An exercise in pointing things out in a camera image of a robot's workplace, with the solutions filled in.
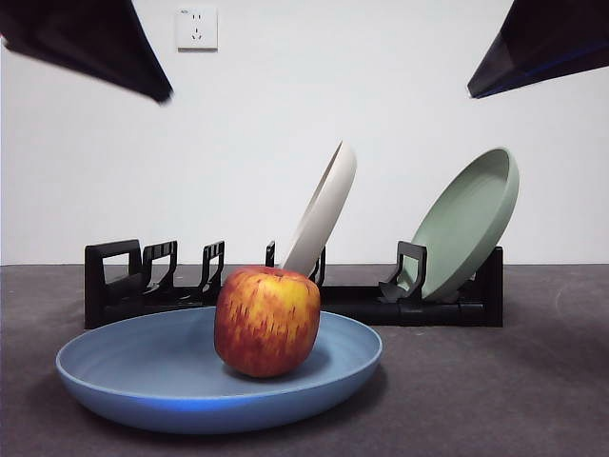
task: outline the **electrical outlet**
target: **electrical outlet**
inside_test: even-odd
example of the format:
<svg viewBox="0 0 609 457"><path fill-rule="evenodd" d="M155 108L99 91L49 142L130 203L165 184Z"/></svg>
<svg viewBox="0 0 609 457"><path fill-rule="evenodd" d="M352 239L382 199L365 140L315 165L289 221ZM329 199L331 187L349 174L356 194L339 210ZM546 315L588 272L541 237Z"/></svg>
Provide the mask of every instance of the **electrical outlet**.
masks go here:
<svg viewBox="0 0 609 457"><path fill-rule="evenodd" d="M176 14L178 50L218 49L218 10L215 7L181 8Z"/></svg>

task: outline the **blue plate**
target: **blue plate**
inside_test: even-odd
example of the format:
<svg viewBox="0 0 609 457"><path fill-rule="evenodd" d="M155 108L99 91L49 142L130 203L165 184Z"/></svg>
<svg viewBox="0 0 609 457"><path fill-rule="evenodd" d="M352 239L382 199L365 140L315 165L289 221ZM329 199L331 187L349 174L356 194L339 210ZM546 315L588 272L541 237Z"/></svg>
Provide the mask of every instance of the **blue plate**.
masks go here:
<svg viewBox="0 0 609 457"><path fill-rule="evenodd" d="M216 355L214 314L186 309L110 324L74 338L55 363L76 400L111 421L211 434L275 427L329 409L365 383L383 350L372 328L322 312L304 363L256 380Z"/></svg>

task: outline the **gray table surface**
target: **gray table surface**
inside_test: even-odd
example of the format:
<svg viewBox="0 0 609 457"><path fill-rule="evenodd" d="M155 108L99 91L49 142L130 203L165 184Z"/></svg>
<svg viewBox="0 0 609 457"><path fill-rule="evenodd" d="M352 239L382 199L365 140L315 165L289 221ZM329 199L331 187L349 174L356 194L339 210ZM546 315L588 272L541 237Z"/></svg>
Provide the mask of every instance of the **gray table surface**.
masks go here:
<svg viewBox="0 0 609 457"><path fill-rule="evenodd" d="M329 284L390 266L328 267ZM179 267L196 284L196 267ZM3 267L2 456L607 456L609 266L505 267L504 328L377 327L379 368L345 403L238 435L123 427L55 372L83 332L82 266Z"/></svg>

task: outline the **black dish rack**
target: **black dish rack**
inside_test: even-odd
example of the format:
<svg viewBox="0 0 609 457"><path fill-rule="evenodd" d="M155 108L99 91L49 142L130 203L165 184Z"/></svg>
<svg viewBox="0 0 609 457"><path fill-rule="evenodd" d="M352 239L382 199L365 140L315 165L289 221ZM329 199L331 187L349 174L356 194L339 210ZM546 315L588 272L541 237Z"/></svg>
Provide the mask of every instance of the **black dish rack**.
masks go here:
<svg viewBox="0 0 609 457"><path fill-rule="evenodd" d="M104 259L128 254L128 275L107 282ZM169 257L167 273L152 283L152 262ZM404 257L415 259L417 277L406 291L397 286ZM471 279L450 302L422 299L426 276L427 249L398 242L396 266L386 282L377 286L325 286L325 248L310 279L320 288L322 310L378 326L464 326L502 327L503 251L495 247ZM211 261L218 258L211 274ZM184 308L215 306L222 287L225 242L203 249L201 281L197 286L175 286L178 242L146 246L126 240L85 248L85 328L97 328L129 317ZM266 247L265 265L274 266L275 242Z"/></svg>

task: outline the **red apple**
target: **red apple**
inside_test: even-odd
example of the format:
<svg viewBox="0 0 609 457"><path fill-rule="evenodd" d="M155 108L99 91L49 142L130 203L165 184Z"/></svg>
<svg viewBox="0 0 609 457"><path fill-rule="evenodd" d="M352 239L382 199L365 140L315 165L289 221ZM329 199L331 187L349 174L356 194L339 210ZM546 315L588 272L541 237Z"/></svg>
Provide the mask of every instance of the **red apple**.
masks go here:
<svg viewBox="0 0 609 457"><path fill-rule="evenodd" d="M214 345L225 363L257 378L301 364L320 324L320 291L306 276L271 267L241 267L220 291Z"/></svg>

